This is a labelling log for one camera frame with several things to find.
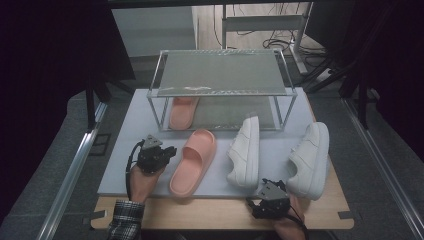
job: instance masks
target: black curtain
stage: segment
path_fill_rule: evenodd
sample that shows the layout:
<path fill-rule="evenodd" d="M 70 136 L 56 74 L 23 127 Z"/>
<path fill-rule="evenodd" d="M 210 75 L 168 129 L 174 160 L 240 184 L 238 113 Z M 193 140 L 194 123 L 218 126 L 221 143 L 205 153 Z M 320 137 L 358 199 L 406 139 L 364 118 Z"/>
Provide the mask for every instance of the black curtain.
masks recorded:
<path fill-rule="evenodd" d="M 387 4 L 395 7 L 363 59 L 366 69 L 359 71 L 380 95 L 378 111 L 424 161 L 424 2 L 356 1 L 341 59 L 350 62 L 367 44 L 377 13 Z"/>
<path fill-rule="evenodd" d="M 89 79 L 102 86 L 134 74 L 106 0 L 0 8 L 3 220 L 60 129 L 69 98 Z"/>

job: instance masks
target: person's hand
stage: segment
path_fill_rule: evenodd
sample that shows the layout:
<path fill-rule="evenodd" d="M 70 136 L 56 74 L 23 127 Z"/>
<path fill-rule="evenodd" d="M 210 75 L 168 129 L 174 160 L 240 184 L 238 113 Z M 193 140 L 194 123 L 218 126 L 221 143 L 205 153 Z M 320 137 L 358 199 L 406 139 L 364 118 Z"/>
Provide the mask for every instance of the person's hand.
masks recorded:
<path fill-rule="evenodd" d="M 293 207 L 289 210 L 289 215 L 295 218 L 301 218 L 302 222 L 305 221 L 305 215 L 303 215 L 302 208 L 299 204 L 299 199 L 290 194 L 290 205 Z M 274 229 L 277 232 L 278 236 L 284 240 L 304 240 L 305 234 L 303 233 L 302 228 L 295 222 L 290 219 L 282 218 L 273 222 Z"/>
<path fill-rule="evenodd" d="M 164 170 L 165 167 L 155 173 L 149 174 L 144 173 L 137 165 L 134 165 L 131 168 L 130 174 L 130 200 L 133 202 L 144 203 L 155 189 L 159 176 Z"/>

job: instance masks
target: metal bracket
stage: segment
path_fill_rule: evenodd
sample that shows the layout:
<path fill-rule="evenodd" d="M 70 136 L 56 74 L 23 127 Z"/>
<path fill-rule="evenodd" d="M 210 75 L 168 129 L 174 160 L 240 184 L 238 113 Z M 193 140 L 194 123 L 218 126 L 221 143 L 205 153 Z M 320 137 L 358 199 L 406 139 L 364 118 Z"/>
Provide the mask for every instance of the metal bracket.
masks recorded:
<path fill-rule="evenodd" d="M 258 197 L 263 200 L 277 200 L 283 198 L 289 198 L 289 195 L 284 192 L 282 189 L 277 187 L 275 184 L 271 182 L 267 182 L 261 191 L 258 193 Z"/>
<path fill-rule="evenodd" d="M 154 148 L 154 147 L 160 146 L 162 144 L 163 144 L 162 141 L 160 141 L 159 139 L 157 139 L 157 138 L 155 138 L 155 137 L 153 137 L 152 135 L 149 134 L 147 136 L 144 144 L 143 144 L 143 147 L 141 147 L 141 149 L 146 150 L 146 149 L 149 149 L 149 148 Z"/>

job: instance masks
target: shoe sole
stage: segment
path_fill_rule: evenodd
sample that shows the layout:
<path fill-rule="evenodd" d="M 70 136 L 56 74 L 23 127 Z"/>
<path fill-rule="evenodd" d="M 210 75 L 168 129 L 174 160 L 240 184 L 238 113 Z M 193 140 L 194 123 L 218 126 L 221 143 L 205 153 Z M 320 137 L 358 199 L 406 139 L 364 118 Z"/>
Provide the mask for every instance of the shoe sole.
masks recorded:
<path fill-rule="evenodd" d="M 328 134 L 328 128 L 324 123 L 317 122 L 319 128 L 319 144 L 318 152 L 316 157 L 316 167 L 314 168 L 314 173 L 312 175 L 312 183 L 309 187 L 309 192 L 306 194 L 309 199 L 317 200 L 321 197 L 325 181 L 328 174 L 328 148 L 330 137 Z"/>
<path fill-rule="evenodd" d="M 246 186 L 258 187 L 259 183 L 259 119 L 250 118 L 249 153 L 246 166 Z"/>

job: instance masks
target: white sneaker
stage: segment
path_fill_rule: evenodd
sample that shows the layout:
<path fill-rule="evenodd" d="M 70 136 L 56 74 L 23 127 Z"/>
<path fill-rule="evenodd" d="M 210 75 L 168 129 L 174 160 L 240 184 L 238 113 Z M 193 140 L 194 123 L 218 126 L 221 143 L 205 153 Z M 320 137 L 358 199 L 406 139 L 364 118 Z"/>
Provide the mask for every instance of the white sneaker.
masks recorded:
<path fill-rule="evenodd" d="M 250 115 L 243 121 L 227 151 L 234 169 L 227 180 L 234 186 L 256 189 L 259 185 L 259 119 Z"/>
<path fill-rule="evenodd" d="M 306 128 L 306 136 L 289 156 L 296 168 L 296 174 L 286 183 L 289 192 L 311 200 L 321 197 L 328 175 L 329 141 L 324 123 L 311 123 Z"/>

